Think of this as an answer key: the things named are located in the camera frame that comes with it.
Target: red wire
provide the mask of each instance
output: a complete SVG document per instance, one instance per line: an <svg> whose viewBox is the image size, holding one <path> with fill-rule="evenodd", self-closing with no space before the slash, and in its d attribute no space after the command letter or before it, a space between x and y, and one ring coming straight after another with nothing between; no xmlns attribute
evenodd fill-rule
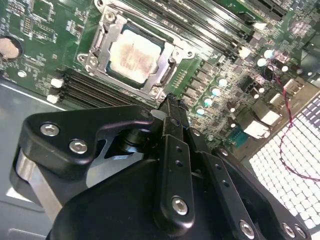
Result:
<svg viewBox="0 0 320 240"><path fill-rule="evenodd" d="M280 139L280 145L279 145L279 148L280 148L280 161L282 162L282 164L284 165L285 169L287 169L289 172L299 176L300 178L303 178L303 179L309 179L309 180L312 180L314 182L320 182L320 179L319 178L314 178L314 177L311 177L311 176L306 176L306 175L303 175L303 174L300 174L297 172L296 169L292 169L291 167L289 167L285 160L283 159L283 150L282 150L282 145L284 143L284 138L285 136L287 135L288 131L294 126L294 123L293 123L293 119L292 119L292 115L291 115L291 110L290 110L290 106L289 106L289 101L287 99L287 92L285 90L285 88L282 86L280 80L279 80L279 77L275 77L275 80L276 80L276 83L282 88L282 94L283 94L283 97L284 97L284 102L285 102L285 107L286 107L286 110L289 114L289 126L287 128L287 130L284 132L284 134L282 135L281 139Z"/></svg>

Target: black mounting arm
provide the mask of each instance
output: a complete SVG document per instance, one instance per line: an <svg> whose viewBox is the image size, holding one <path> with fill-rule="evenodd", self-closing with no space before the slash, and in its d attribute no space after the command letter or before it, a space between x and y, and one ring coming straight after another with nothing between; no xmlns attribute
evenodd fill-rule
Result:
<svg viewBox="0 0 320 240"><path fill-rule="evenodd" d="M169 94L151 112L127 105L28 117L10 180L52 220L47 239L311 240L231 153L210 153L186 110ZM88 188L102 148L143 157Z"/></svg>

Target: light panel grid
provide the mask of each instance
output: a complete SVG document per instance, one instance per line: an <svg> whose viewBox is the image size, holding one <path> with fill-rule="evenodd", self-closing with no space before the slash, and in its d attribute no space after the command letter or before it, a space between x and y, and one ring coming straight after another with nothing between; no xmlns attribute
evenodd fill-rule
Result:
<svg viewBox="0 0 320 240"><path fill-rule="evenodd" d="M293 120L282 144L282 158L298 173L320 179L320 96ZM320 182L303 179L280 161L279 145L289 123L250 160L258 180L307 226L320 226Z"/></svg>

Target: chip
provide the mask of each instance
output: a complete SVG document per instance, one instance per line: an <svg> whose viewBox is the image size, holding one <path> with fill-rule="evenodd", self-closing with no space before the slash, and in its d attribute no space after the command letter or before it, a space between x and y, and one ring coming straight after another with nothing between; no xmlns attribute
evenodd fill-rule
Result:
<svg viewBox="0 0 320 240"><path fill-rule="evenodd" d="M162 49L149 39L124 30L110 48L110 69L139 84L158 69Z"/></svg>

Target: motherboard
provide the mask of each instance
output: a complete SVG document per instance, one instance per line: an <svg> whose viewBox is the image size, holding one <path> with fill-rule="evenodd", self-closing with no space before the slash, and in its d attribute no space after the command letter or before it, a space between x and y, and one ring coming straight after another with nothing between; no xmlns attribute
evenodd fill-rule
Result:
<svg viewBox="0 0 320 240"><path fill-rule="evenodd" d="M67 110L173 93L236 152L288 122L283 89L319 92L319 20L317 0L1 0L0 74Z"/></svg>

